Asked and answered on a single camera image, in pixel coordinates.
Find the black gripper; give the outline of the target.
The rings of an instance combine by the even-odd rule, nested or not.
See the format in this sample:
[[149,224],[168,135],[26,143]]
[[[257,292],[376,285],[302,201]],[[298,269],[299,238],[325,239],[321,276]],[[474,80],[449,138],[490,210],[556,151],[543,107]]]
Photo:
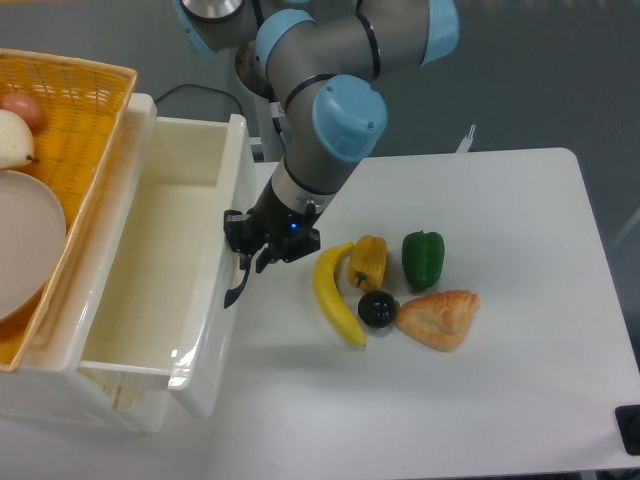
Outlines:
[[247,270],[256,251],[256,272],[279,261],[291,263],[318,251],[320,232],[314,228],[320,213],[310,199],[299,212],[287,206],[268,181],[256,204],[247,213],[226,210],[223,230],[230,249],[239,256],[239,267]]

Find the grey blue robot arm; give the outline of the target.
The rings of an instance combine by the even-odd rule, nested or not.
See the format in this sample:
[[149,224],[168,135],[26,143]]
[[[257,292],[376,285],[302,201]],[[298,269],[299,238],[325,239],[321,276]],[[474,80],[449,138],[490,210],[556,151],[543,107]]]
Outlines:
[[450,54],[460,35],[451,1],[359,1],[318,22],[304,1],[179,1],[196,43],[218,52],[249,42],[292,130],[282,159],[246,212],[224,216],[244,271],[320,247],[315,224],[369,156],[388,113],[379,76]]

